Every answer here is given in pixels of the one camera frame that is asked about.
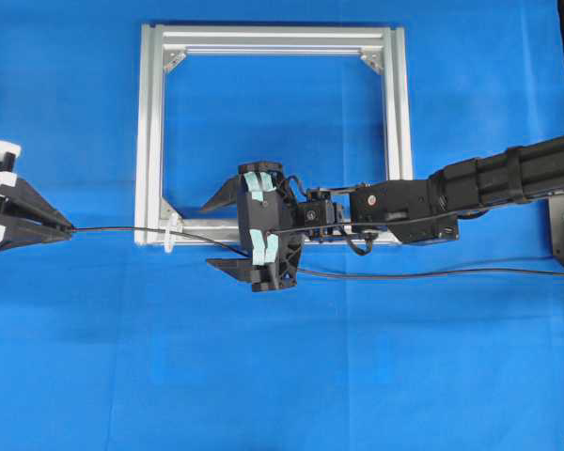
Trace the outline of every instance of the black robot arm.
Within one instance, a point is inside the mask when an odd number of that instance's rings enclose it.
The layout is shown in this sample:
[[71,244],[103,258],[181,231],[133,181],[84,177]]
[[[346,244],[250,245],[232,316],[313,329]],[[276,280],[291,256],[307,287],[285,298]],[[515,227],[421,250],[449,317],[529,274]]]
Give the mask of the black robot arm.
[[[564,194],[564,136],[450,164],[427,179],[307,190],[304,202],[297,201],[291,179],[279,163],[244,164],[203,207],[237,204],[241,246],[252,257],[208,261],[254,291],[296,285],[305,239],[345,240],[360,255],[385,230],[402,243],[451,241],[459,238],[461,219]],[[350,219],[334,201],[337,195],[349,196]]]

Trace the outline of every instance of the blue fabric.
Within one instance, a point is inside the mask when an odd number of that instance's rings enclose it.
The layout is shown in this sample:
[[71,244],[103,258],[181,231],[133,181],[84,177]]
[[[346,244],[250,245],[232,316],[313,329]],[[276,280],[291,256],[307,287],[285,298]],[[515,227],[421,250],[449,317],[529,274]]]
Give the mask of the blue fabric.
[[[133,222],[140,24],[401,24],[415,174],[564,133],[554,0],[0,1],[0,138],[78,226]],[[167,198],[236,164],[382,179],[380,86],[357,59],[190,57],[168,77]],[[544,204],[432,247],[309,247],[304,266],[559,270]],[[564,449],[564,280],[302,277],[253,295],[210,247],[129,234],[0,255],[0,450]]]

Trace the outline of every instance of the black cable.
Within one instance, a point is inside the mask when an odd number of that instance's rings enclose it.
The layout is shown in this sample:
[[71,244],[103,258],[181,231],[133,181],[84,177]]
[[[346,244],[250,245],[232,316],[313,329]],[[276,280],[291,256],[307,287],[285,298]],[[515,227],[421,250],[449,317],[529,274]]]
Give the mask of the black cable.
[[476,213],[471,213],[471,214],[458,214],[458,219],[463,219],[464,221],[470,220],[470,219],[477,219],[481,216],[484,216],[488,212],[489,212],[488,210],[485,210],[485,211],[478,211]]
[[[165,233],[165,230],[161,228],[149,228],[149,227],[133,227],[133,226],[109,226],[109,227],[75,227],[71,230],[73,233],[81,232],[154,232],[154,233]],[[228,249],[240,256],[249,258],[250,256],[236,249],[235,247],[229,246],[223,242],[212,240],[210,238],[201,237],[199,235],[194,235],[192,233],[171,231],[171,235],[180,236],[185,238],[190,238],[197,241],[204,241],[217,246]],[[449,275],[465,275],[465,274],[481,274],[481,273],[516,273],[520,275],[544,275],[544,276],[554,276],[554,277],[564,277],[564,272],[553,272],[553,271],[538,271],[538,270],[526,270],[521,268],[470,268],[465,270],[448,270],[448,271],[435,271],[435,272],[415,272],[406,274],[351,274],[342,272],[322,272],[307,270],[304,268],[298,268],[298,272],[303,274],[313,275],[317,277],[324,277],[328,279],[341,279],[341,280],[408,280],[408,279],[421,279],[428,277],[443,277]]]
[[[150,227],[132,227],[132,226],[116,226],[116,227],[74,227],[71,232],[73,233],[80,233],[80,232],[154,232],[154,233],[165,233],[165,230],[162,228],[150,228]],[[184,237],[190,238],[191,240],[197,241],[204,241],[210,244],[215,244],[216,246],[223,247],[224,249],[228,249],[228,251],[232,251],[239,256],[243,257],[250,257],[246,252],[243,252],[239,249],[236,249],[233,246],[225,244],[224,242],[212,240],[211,238],[201,237],[199,235],[194,235],[192,233],[186,232],[178,232],[175,230],[171,230],[169,233],[176,237]]]
[[299,268],[298,272],[303,274],[314,275],[317,277],[325,277],[328,279],[342,280],[406,280],[406,279],[423,279],[428,277],[443,277],[448,275],[467,275],[481,274],[492,272],[515,273],[520,275],[545,275],[553,277],[564,277],[564,272],[554,271],[538,271],[526,270],[522,268],[471,268],[466,270],[449,270],[449,271],[433,271],[433,272],[415,272],[408,274],[350,274],[342,272],[321,272]]
[[284,179],[284,181],[291,181],[291,180],[294,180],[294,182],[297,184],[299,193],[301,193],[304,198],[307,198],[307,192],[305,191],[305,188],[303,188],[303,183],[301,182],[301,179],[299,179],[297,176],[289,176]]

